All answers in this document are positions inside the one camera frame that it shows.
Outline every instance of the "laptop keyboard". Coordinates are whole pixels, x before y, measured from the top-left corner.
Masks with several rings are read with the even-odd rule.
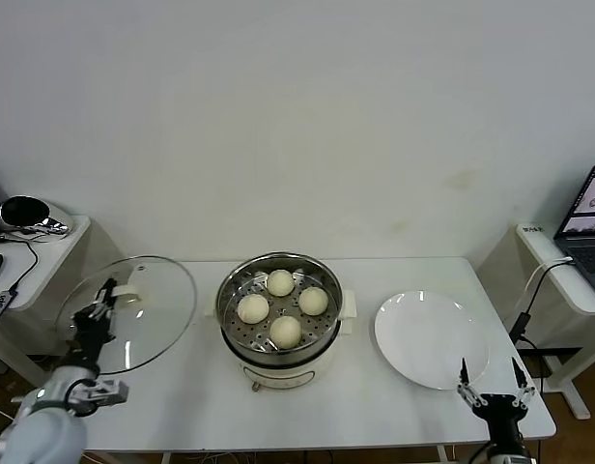
[[[590,274],[595,274],[595,246],[570,247],[568,252]]]

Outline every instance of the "floor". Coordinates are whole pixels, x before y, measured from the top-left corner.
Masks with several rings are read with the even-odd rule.
[[[525,359],[529,370],[538,374],[535,359]],[[557,424],[557,434],[542,444],[542,462],[548,464],[595,464],[595,364],[580,375],[575,384],[592,414],[591,420],[576,420],[570,413],[566,402],[559,394],[546,395],[549,410]],[[18,375],[9,371],[0,375],[0,409],[14,415],[16,406],[10,399],[25,394],[29,384]],[[8,420],[0,416],[0,431],[8,425]],[[537,444],[527,444],[534,457],[537,456]],[[468,456],[476,447],[455,447],[457,458]],[[452,447],[447,447],[448,456],[453,455]],[[150,464],[160,464],[160,454],[142,455]],[[304,452],[253,452],[224,454],[214,457],[209,453],[174,454],[172,464],[392,464],[407,462],[438,461],[434,448],[424,449],[351,449],[351,450],[316,450]],[[81,463],[92,461],[82,458]]]

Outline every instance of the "laptop screen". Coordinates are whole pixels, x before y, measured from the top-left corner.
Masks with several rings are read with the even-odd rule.
[[[555,237],[595,235],[595,166]]]

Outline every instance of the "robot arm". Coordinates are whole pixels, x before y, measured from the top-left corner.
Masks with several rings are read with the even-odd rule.
[[[489,427],[491,445],[487,456],[492,464],[531,464],[533,459],[523,445],[523,436],[519,431],[519,421],[527,415],[527,403],[536,393],[534,387],[527,385],[523,370],[512,359],[519,391],[512,394],[480,394],[469,385],[468,367],[463,360],[461,382],[457,392],[478,418]]]
[[[126,384],[98,380],[100,351],[114,338],[115,286],[109,278],[95,300],[73,316],[75,347],[41,388],[23,398],[14,422],[0,436],[0,464],[78,463],[86,447],[82,418],[100,406],[126,401]]]

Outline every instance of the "black cable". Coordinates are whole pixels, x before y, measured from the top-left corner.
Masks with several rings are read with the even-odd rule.
[[[563,261],[561,263],[555,263],[555,264],[549,266],[542,273],[542,275],[540,275],[540,279],[538,280],[538,285],[536,285],[536,288],[533,291],[533,295],[531,296],[531,301],[529,302],[527,309],[525,311],[523,311],[521,314],[519,314],[519,316],[517,317],[517,320],[515,321],[514,325],[512,326],[512,329],[510,329],[510,333],[508,334],[510,336],[510,339],[512,340],[513,344],[515,344],[517,341],[519,341],[521,339],[521,337],[523,336],[523,334],[525,333],[525,328],[527,327],[527,324],[529,324],[529,319],[531,318],[531,316],[529,315],[529,312],[531,310],[531,307],[533,306],[533,303],[536,301],[536,297],[538,296],[538,291],[540,290],[540,286],[542,285],[542,282],[545,280],[545,277],[547,276],[547,274],[549,273],[549,271],[551,269],[554,269],[558,266],[564,266],[566,264],[574,264],[574,261]]]
[[[15,244],[25,244],[25,245],[27,245],[27,248],[29,249],[31,254],[34,255],[34,263],[29,268],[27,268],[27,271],[25,271],[23,274],[21,274],[20,277],[16,280],[16,282],[13,283],[12,287],[10,287],[8,289],[8,291],[12,293],[13,291],[16,290],[16,288],[18,288],[18,284],[20,283],[20,281],[22,281],[25,277],[27,277],[27,275],[29,273],[31,273],[36,266],[38,266],[38,262],[40,261],[40,258],[38,257],[38,254],[36,253],[36,251],[31,247],[29,242],[24,242],[22,240],[11,240],[11,239],[3,239],[3,240],[5,240],[6,242],[12,242]]]
[[[538,347],[534,344],[533,341],[531,341],[529,338],[525,338],[524,336],[521,336],[521,338],[519,338],[520,341],[524,341],[525,343],[529,343],[531,345],[531,347],[536,350],[536,353],[538,353],[540,350],[538,350]],[[538,366],[540,368],[540,397],[544,399],[544,394],[545,394],[545,375],[544,375],[544,371],[542,370],[542,356],[540,356],[538,354]],[[538,440],[538,464],[540,464],[540,454],[542,451],[542,440]]]
[[[551,266],[549,266],[542,275],[540,275],[540,280],[538,280],[538,285],[536,285],[536,289],[533,291],[533,295],[531,296],[531,301],[529,302],[529,306],[527,307],[527,309],[524,311],[525,314],[529,314],[529,311],[531,310],[531,307],[533,306],[533,302],[536,301],[536,297],[538,296],[538,290],[540,290],[540,285],[542,285],[543,280],[545,279],[545,277],[547,276],[547,274],[549,273],[549,271],[551,269],[554,269],[558,266],[565,266],[566,264],[572,264],[574,261],[564,261],[562,263],[555,263]]]
[[[473,461],[475,461],[475,459],[482,453],[482,451],[484,451],[486,448],[488,448],[491,445],[491,442],[487,442],[484,445],[482,445],[480,448],[478,448],[478,450],[471,455],[471,458],[469,459],[469,461],[467,462],[467,464],[471,464]]]

